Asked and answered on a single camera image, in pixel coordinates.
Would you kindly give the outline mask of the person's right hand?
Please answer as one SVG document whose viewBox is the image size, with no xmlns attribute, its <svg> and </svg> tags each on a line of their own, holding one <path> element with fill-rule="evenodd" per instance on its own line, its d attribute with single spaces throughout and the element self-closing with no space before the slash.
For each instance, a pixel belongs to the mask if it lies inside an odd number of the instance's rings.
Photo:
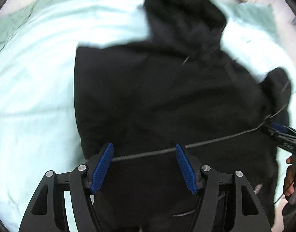
<svg viewBox="0 0 296 232">
<path fill-rule="evenodd" d="M 292 156 L 288 157 L 286 160 L 286 164 L 288 164 L 287 170 L 286 170 L 286 177 L 284 179 L 284 186 L 283 191 L 285 196 L 290 196 L 294 193 L 294 176 L 292 172 Z"/>
</svg>

